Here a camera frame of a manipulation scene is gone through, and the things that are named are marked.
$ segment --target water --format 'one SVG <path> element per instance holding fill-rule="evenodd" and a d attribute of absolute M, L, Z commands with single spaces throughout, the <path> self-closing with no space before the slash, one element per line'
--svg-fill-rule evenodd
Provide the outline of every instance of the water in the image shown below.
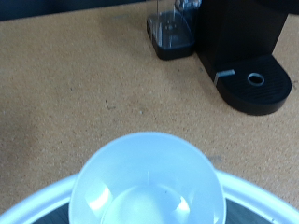
<path fill-rule="evenodd" d="M 177 192 L 165 186 L 138 186 L 116 197 L 101 224 L 185 224 L 190 207 Z"/>

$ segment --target drip tray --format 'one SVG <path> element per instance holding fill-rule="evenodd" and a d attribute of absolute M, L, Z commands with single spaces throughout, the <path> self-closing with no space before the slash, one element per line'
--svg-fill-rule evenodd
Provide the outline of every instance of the drip tray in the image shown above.
<path fill-rule="evenodd" d="M 216 68 L 214 84 L 223 100 L 251 115 L 277 111 L 291 92 L 289 76 L 272 55 Z"/>

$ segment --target cork countertop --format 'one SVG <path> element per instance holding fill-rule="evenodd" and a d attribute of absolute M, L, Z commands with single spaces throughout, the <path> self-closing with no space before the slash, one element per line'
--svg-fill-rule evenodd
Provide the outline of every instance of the cork countertop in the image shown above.
<path fill-rule="evenodd" d="M 159 60 L 145 21 L 142 3 L 0 23 L 0 214 L 140 131 L 182 137 L 298 209 L 299 18 L 274 53 L 292 92 L 262 117 L 223 102 L 196 54 Z"/>

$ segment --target plastic cup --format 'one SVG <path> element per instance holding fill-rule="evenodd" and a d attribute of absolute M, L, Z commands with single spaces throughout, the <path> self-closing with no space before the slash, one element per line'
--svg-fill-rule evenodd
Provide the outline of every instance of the plastic cup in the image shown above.
<path fill-rule="evenodd" d="M 210 161 L 166 133 L 132 133 L 102 147 L 69 204 L 71 224 L 224 224 L 225 214 Z"/>

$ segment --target coffee maker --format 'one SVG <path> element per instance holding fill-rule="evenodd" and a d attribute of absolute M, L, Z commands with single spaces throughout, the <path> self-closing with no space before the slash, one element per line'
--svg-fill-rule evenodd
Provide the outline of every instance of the coffee maker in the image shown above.
<path fill-rule="evenodd" d="M 292 88 L 288 74 L 272 55 L 289 13 L 299 14 L 299 0 L 203 0 L 192 22 L 185 13 L 194 43 L 189 54 L 181 56 L 196 50 L 231 107 L 250 115 L 273 113 Z"/>

